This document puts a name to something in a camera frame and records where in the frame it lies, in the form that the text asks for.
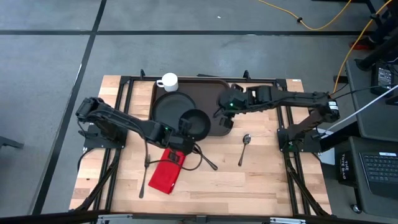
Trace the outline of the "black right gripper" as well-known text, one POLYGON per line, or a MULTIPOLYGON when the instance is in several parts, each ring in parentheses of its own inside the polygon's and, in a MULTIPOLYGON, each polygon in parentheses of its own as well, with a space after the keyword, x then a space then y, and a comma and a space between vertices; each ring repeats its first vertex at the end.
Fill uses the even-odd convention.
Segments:
POLYGON ((221 117, 219 125, 226 129, 233 128, 233 117, 236 114, 248 112, 248 93, 237 83, 233 83, 230 88, 222 91, 217 99, 218 109, 216 117, 221 117))

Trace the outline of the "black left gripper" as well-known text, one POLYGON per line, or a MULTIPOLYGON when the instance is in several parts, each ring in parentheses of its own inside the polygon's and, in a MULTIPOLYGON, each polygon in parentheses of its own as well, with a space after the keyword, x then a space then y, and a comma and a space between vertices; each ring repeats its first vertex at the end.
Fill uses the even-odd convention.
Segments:
MULTIPOLYGON (((189 134, 191 128, 192 123, 189 120, 185 118, 179 119, 178 130, 180 134, 189 134)), ((187 136, 172 134, 171 137, 169 137, 169 148, 174 150, 170 150, 169 160, 179 164, 181 162, 182 153, 188 155, 193 152, 195 140, 187 136)))

